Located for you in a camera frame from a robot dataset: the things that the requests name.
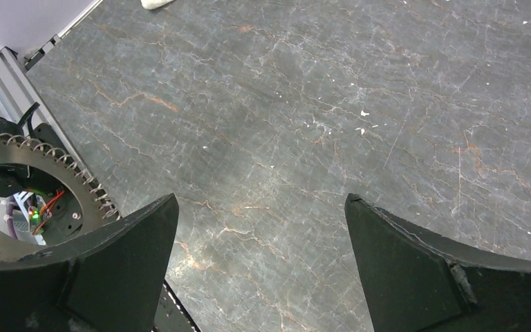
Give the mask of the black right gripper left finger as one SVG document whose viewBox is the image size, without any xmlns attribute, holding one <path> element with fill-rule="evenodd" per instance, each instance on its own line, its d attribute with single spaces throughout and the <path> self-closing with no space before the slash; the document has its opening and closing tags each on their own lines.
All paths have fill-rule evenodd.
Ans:
<svg viewBox="0 0 531 332">
<path fill-rule="evenodd" d="M 168 194 L 70 241 L 0 262 L 0 331 L 150 331 L 178 215 Z"/>
</svg>

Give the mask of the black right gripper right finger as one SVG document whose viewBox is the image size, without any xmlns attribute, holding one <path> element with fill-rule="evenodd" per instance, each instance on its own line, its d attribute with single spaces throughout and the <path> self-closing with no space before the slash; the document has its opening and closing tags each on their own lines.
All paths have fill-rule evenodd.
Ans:
<svg viewBox="0 0 531 332">
<path fill-rule="evenodd" d="M 356 194 L 344 213 L 376 331 L 531 331 L 531 261 L 454 241 Z"/>
</svg>

